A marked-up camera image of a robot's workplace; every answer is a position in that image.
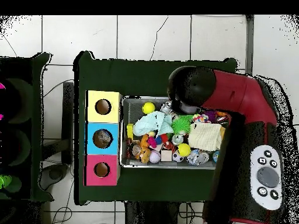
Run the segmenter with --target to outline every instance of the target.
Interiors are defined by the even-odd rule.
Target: button
[[[271,161],[270,161],[270,165],[271,165],[272,167],[276,168],[276,167],[277,167],[277,162],[276,162],[275,160],[271,160]]]
[[[261,158],[258,159],[258,163],[262,164],[262,165],[265,165],[267,163],[267,160],[265,158],[261,157]]]
[[[267,196],[268,192],[264,187],[259,187],[258,188],[258,194],[262,197],[265,197],[265,196]]]
[[[271,152],[270,152],[269,150],[266,150],[266,151],[264,152],[264,155],[265,155],[266,157],[268,157],[268,158],[272,157],[272,154],[271,154]]]
[[[271,167],[263,167],[258,171],[258,181],[266,187],[274,188],[279,183],[279,175]]]
[[[278,193],[275,190],[271,190],[270,192],[270,196],[274,199],[277,200],[278,199]]]

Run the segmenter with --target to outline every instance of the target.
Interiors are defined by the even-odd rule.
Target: white ball
[[[161,160],[161,154],[156,150],[152,150],[149,157],[149,161],[151,163],[158,163],[160,160]]]
[[[173,153],[172,155],[172,160],[174,160],[175,162],[182,162],[184,160],[185,157],[179,155],[178,151],[176,151],[175,153]]]

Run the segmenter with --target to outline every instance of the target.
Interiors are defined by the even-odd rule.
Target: pink box
[[[95,166],[98,163],[106,163],[109,166],[109,174],[99,177],[95,174]],[[117,155],[87,155],[86,185],[87,186],[116,186],[120,175],[120,166]]]

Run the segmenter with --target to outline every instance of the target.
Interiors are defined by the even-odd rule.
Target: green table
[[[85,91],[120,92],[123,96],[167,96],[168,78],[176,68],[193,65],[235,72],[233,58],[220,61],[128,61],[97,60],[90,52],[81,52],[74,61],[75,99],[78,119],[75,122],[75,202],[79,201],[203,201],[211,188],[213,170],[121,168],[117,186],[84,186]]]

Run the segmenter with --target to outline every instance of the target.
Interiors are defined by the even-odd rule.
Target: gray container
[[[159,169],[215,169],[215,162],[207,162],[202,166],[192,166],[188,164],[186,159],[182,162],[159,162],[159,163],[141,163],[136,159],[127,159],[127,124],[135,124],[144,113],[142,112],[142,106],[145,102],[153,102],[156,107],[156,111],[159,111],[162,104],[168,100],[167,97],[150,97],[150,96],[124,96],[121,99],[121,106],[123,111],[123,119],[121,121],[120,128],[120,163],[124,167],[138,167],[138,168],[159,168]],[[140,136],[134,135],[134,140],[141,139]]]

